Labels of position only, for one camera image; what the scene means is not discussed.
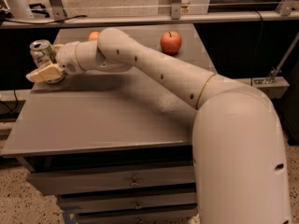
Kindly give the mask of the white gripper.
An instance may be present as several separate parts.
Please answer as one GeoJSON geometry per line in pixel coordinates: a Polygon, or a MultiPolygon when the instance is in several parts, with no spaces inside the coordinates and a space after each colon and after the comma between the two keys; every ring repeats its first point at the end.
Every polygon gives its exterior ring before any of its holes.
{"type": "Polygon", "coordinates": [[[51,63],[39,67],[26,75],[26,78],[34,83],[50,82],[60,80],[64,77],[64,72],[68,75],[83,74],[84,70],[80,67],[77,59],[76,49],[79,42],[53,45],[53,50],[58,51],[56,55],[57,63],[51,63]]]}

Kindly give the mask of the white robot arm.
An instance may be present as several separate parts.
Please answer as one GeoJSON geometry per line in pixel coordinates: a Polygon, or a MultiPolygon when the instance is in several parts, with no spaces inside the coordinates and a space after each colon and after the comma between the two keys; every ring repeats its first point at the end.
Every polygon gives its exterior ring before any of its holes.
{"type": "Polygon", "coordinates": [[[117,28],[54,48],[27,74],[55,81],[137,68],[196,111],[192,155],[201,224],[292,224],[284,135],[260,90],[145,47],[117,28]]]}

